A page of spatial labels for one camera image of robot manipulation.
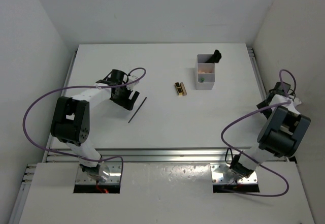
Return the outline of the white three-compartment organizer box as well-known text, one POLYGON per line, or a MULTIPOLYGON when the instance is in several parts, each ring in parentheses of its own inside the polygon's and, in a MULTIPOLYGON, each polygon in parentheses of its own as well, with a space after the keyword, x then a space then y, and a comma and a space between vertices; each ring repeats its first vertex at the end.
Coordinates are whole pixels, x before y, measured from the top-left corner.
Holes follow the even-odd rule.
POLYGON ((211 57, 212 54, 198 54, 197 62, 195 66, 195 84, 197 90, 211 90, 215 84, 215 64, 214 63, 205 63, 205 61, 211 57), (211 69, 214 70, 213 74, 199 74, 199 69, 211 69), (205 81, 200 82, 200 78, 204 77, 205 81))

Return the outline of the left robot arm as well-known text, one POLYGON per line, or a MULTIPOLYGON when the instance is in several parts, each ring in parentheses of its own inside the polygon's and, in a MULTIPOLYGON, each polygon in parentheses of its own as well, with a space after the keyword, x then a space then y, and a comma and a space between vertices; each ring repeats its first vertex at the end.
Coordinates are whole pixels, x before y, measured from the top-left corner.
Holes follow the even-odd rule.
POLYGON ((81 170, 92 179, 101 181, 108 171, 89 139, 90 111, 107 100, 131 111, 140 94, 134 90, 139 81, 131 73, 113 69, 94 86, 72 97, 61 96, 56 102, 50 133, 71 149, 79 158, 81 170))

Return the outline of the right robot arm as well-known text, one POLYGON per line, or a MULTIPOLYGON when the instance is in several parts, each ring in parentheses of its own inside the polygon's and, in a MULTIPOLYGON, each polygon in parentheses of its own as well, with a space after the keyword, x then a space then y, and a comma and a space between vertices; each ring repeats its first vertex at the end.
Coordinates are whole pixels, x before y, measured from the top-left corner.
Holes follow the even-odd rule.
POLYGON ((264 101, 257 108, 290 102, 276 108, 267 109, 261 113, 267 122, 257 137, 257 145, 234 156, 230 169, 234 177, 249 177, 256 168, 273 157, 292 157, 297 151, 311 119, 301 114, 295 107, 294 101, 285 96, 291 85, 277 82, 269 90, 264 101))

